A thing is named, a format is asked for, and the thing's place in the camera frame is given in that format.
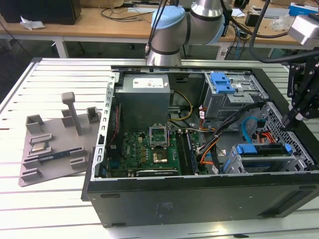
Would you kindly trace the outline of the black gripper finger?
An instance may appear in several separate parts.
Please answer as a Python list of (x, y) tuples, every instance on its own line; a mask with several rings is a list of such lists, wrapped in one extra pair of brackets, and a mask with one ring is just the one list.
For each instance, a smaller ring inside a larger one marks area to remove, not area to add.
[(301, 66), (298, 64), (292, 64), (289, 68), (289, 78), (287, 87), (287, 96), (292, 99), (289, 104), (289, 112), (285, 114), (282, 118), (282, 123), (284, 127), (295, 127), (298, 123), (296, 116), (298, 115), (297, 110), (294, 108), (294, 98), (296, 96), (296, 81), (301, 74)]
[(304, 119), (316, 119), (319, 117), (319, 58), (311, 57), (301, 66), (295, 88), (294, 108), (298, 115), (297, 123)]

